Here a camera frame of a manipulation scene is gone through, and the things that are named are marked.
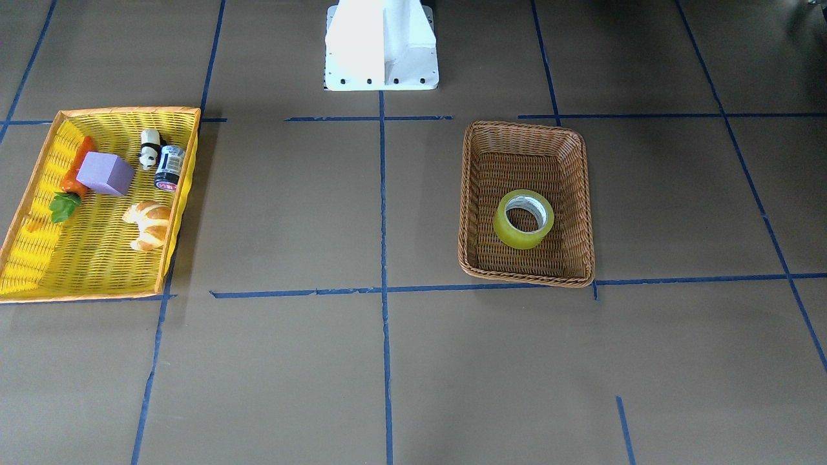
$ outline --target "clear tape roll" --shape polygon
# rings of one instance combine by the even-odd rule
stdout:
[[[508,217],[508,211],[512,209],[528,210],[537,219],[538,229],[535,231],[520,231]],[[554,211],[552,205],[542,195],[528,189],[517,189],[507,193],[494,215],[494,231],[505,245],[519,249],[528,250],[535,248],[554,224]]]

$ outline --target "croissant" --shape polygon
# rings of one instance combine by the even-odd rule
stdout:
[[[170,207],[154,200],[144,200],[132,205],[124,214],[123,221],[138,223],[138,238],[129,245],[140,252],[164,245],[166,231],[170,228]]]

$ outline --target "small can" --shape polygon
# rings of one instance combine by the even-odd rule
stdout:
[[[169,192],[178,189],[181,166],[184,165],[184,149],[179,146],[163,146],[160,149],[158,170],[155,172],[155,187]]]

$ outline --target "black and white toy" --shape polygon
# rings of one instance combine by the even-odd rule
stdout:
[[[141,156],[138,157],[144,171],[155,166],[160,156],[160,148],[165,145],[156,129],[144,129],[141,131]]]

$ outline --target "lavender foam block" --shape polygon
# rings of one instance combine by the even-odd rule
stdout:
[[[120,156],[90,151],[78,172],[78,182],[100,194],[126,195],[135,170]]]

